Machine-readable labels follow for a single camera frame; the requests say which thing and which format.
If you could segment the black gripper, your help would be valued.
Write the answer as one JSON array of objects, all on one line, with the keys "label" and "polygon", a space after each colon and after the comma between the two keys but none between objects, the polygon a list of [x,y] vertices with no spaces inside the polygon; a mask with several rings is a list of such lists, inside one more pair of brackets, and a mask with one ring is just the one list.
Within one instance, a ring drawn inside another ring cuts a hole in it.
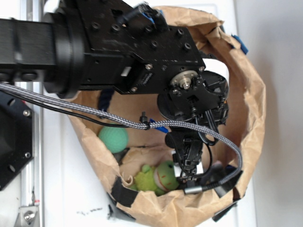
[{"label": "black gripper", "polygon": [[[218,126],[225,124],[228,116],[228,93],[228,80],[223,76],[212,72],[201,76],[184,71],[171,80],[168,93],[158,95],[157,105],[167,120],[193,123],[218,132]],[[175,150],[173,162],[177,180],[183,187],[205,184],[209,171],[200,170],[202,149],[209,149],[218,140],[207,138],[205,132],[182,126],[172,126],[170,130],[165,143]]]}]

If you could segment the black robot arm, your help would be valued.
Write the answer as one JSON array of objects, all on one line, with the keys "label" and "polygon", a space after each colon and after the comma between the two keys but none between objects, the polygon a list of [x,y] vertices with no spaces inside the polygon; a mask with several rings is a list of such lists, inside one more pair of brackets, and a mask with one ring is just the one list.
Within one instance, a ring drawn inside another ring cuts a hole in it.
[{"label": "black robot arm", "polygon": [[[164,122],[145,115],[138,123],[85,106],[67,104],[78,91],[156,94]],[[42,22],[0,22],[0,101],[9,98],[71,114],[73,110],[113,121],[114,127],[171,128],[179,180],[197,173],[202,146],[225,141],[227,66],[198,50],[186,27],[168,25],[147,3],[66,0]]]}]

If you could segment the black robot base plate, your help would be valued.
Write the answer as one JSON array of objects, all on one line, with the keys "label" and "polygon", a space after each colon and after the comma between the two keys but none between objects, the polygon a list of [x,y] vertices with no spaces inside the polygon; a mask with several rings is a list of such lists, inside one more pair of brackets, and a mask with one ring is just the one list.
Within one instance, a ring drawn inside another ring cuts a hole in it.
[{"label": "black robot base plate", "polygon": [[0,93],[0,189],[33,159],[33,110],[19,98]]}]

